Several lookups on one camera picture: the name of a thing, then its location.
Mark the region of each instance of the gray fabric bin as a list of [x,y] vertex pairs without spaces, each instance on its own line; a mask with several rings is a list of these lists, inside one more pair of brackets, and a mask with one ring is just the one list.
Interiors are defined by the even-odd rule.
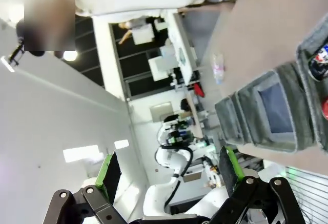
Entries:
[[240,124],[243,119],[235,99],[234,95],[222,99],[215,105],[215,110],[225,142],[231,145],[244,145],[249,140],[244,126]]
[[236,97],[255,146],[293,153],[313,145],[310,111],[296,63],[265,73]]
[[328,97],[328,79],[314,81],[308,74],[308,61],[325,43],[328,43],[328,14],[312,33],[298,46],[296,56],[300,77],[306,92],[313,121],[315,141],[328,151],[328,121],[323,117],[321,103]]

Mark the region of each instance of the pepsi can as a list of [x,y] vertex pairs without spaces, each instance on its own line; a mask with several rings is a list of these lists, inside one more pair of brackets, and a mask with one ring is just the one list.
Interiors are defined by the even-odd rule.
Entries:
[[320,82],[328,77],[328,44],[323,46],[309,61],[309,75]]

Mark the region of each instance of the screw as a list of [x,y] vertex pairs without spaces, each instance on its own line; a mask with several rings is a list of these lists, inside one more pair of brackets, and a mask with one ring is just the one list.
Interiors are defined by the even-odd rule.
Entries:
[[93,193],[93,189],[91,187],[87,188],[87,193]]
[[280,180],[280,179],[275,180],[275,185],[276,185],[276,186],[281,185],[281,180]]
[[246,180],[246,183],[251,185],[251,184],[254,183],[254,180],[252,178],[249,178],[249,179]]

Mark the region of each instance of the water bottle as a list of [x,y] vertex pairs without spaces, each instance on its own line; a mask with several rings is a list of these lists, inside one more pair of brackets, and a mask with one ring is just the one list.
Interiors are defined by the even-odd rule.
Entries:
[[213,55],[212,58],[213,75],[217,84],[222,84],[224,78],[224,61],[223,56]]

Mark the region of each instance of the red object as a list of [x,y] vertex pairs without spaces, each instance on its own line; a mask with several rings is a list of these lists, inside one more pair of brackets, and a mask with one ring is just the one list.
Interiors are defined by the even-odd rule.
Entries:
[[194,92],[198,96],[205,97],[205,93],[197,83],[194,84]]
[[322,114],[328,120],[328,98],[322,103]]

